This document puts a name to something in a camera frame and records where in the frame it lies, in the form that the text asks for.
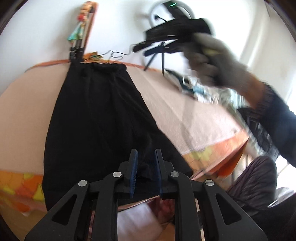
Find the grey gloved right hand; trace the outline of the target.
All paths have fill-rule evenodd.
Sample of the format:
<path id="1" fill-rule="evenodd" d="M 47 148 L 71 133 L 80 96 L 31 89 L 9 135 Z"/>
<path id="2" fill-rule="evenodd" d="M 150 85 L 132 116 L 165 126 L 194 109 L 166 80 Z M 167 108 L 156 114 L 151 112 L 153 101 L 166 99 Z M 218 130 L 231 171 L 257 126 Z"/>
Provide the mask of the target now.
<path id="1" fill-rule="evenodd" d="M 237 61 L 227 46 L 212 35 L 195 33 L 183 54 L 203 85 L 235 90 L 255 109 L 262 101 L 265 85 Z"/>

